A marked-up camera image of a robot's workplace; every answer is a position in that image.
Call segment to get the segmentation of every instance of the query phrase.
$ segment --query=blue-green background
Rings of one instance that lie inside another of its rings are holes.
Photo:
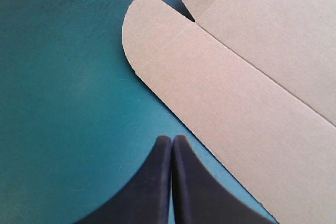
[[[160,134],[187,135],[226,188],[271,218],[134,74],[121,42],[131,2],[0,0],[0,223],[78,220]]]

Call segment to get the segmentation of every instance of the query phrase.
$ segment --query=teal surface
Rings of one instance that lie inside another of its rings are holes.
[[[134,74],[121,42],[131,2],[0,0],[0,223],[78,220],[160,134],[187,135],[227,189],[271,218]]]

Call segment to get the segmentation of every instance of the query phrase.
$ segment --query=dark blue plastic piece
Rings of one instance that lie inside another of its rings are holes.
[[[167,224],[172,143],[159,136],[131,180],[78,224]]]
[[[172,155],[176,224],[271,224],[217,182],[191,149],[177,136]]]

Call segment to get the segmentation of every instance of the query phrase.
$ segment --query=cardboard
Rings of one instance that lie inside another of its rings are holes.
[[[336,4],[183,1],[130,5],[137,75],[280,223],[336,223]]]

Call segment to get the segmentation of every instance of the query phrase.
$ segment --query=crease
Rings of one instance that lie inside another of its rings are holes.
[[[336,124],[334,124],[333,122],[331,122],[326,116],[324,116],[323,114],[321,114],[320,112],[318,112],[313,106],[309,105],[308,103],[306,103],[303,99],[301,99],[300,97],[298,97],[297,95],[295,95],[294,93],[292,93],[291,91],[289,91],[285,86],[283,86],[282,84],[280,84],[279,82],[277,82],[274,78],[272,78],[271,76],[269,76],[268,74],[266,74],[265,72],[263,72],[261,69],[259,69],[256,65],[254,65],[253,63],[251,63],[250,61],[246,60],[243,56],[241,56],[240,54],[238,54],[233,48],[227,46],[226,44],[224,44],[223,42],[221,42],[220,40],[218,40],[214,35],[212,35],[207,29],[205,29],[204,27],[202,27],[199,23],[197,23],[195,21],[195,23],[197,24],[197,26],[202,29],[203,31],[205,31],[209,36],[211,36],[212,38],[214,38],[215,40],[217,40],[221,45],[223,45],[224,47],[226,47],[228,50],[230,50],[231,52],[233,52],[236,56],[238,56],[241,60],[243,60],[245,63],[249,64],[251,67],[253,67],[254,69],[258,70],[260,73],[262,73],[264,76],[266,76],[269,80],[271,80],[273,83],[277,84],[279,87],[281,87],[283,90],[287,91],[287,93],[289,93],[292,97],[295,97],[297,100],[299,100],[301,103],[303,103],[304,105],[306,105],[308,108],[310,108],[313,112],[315,112],[317,115],[319,115],[320,117],[322,117],[324,120],[326,120],[328,123],[330,123],[332,126],[336,127]]]
[[[164,46],[163,48],[161,48],[159,51],[157,51],[153,57],[151,57],[147,62],[145,62],[140,68],[139,70],[142,70],[144,67],[146,67],[153,59],[157,58],[158,55],[161,54],[162,51],[164,51],[172,42],[174,42],[175,40],[177,40],[177,38],[184,32],[187,30],[187,28],[191,25],[191,24],[196,24],[195,22],[190,22],[188,23],[186,26],[183,27],[183,29],[178,32],[177,35],[175,35],[175,37],[173,37],[170,42],[167,43],[166,46]]]

